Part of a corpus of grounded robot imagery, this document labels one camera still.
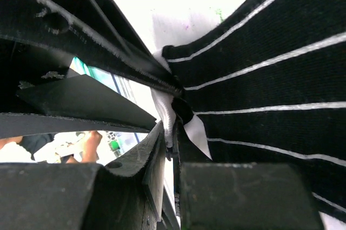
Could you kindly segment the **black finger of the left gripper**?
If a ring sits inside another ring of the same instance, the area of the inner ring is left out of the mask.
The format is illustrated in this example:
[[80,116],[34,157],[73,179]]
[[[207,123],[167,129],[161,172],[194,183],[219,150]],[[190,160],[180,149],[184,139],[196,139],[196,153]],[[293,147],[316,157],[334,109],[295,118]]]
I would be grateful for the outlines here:
[[1,0],[1,38],[72,54],[175,97],[182,93],[113,0]]

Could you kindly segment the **black white striped sock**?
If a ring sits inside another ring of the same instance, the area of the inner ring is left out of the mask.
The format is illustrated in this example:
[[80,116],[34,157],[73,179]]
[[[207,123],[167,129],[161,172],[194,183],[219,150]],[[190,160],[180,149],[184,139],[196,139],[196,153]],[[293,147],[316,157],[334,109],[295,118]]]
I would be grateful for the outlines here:
[[168,148],[181,120],[218,163],[295,164],[345,221],[345,0],[246,0],[154,56],[183,87],[152,91]]

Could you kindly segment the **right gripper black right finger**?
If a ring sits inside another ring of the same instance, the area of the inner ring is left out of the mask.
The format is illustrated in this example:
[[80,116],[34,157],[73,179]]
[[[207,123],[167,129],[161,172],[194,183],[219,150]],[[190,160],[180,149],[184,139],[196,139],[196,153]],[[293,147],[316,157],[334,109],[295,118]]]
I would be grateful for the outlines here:
[[182,229],[323,229],[296,167],[215,163],[175,124],[174,150]]

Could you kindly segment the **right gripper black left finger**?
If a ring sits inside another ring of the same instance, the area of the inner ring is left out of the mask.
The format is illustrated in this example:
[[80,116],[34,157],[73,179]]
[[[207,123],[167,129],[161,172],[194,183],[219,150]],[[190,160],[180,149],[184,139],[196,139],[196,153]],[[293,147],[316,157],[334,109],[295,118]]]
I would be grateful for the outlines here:
[[162,123],[89,76],[5,91],[1,137],[139,129],[147,136],[116,160],[1,162],[1,229],[156,229],[161,217]]

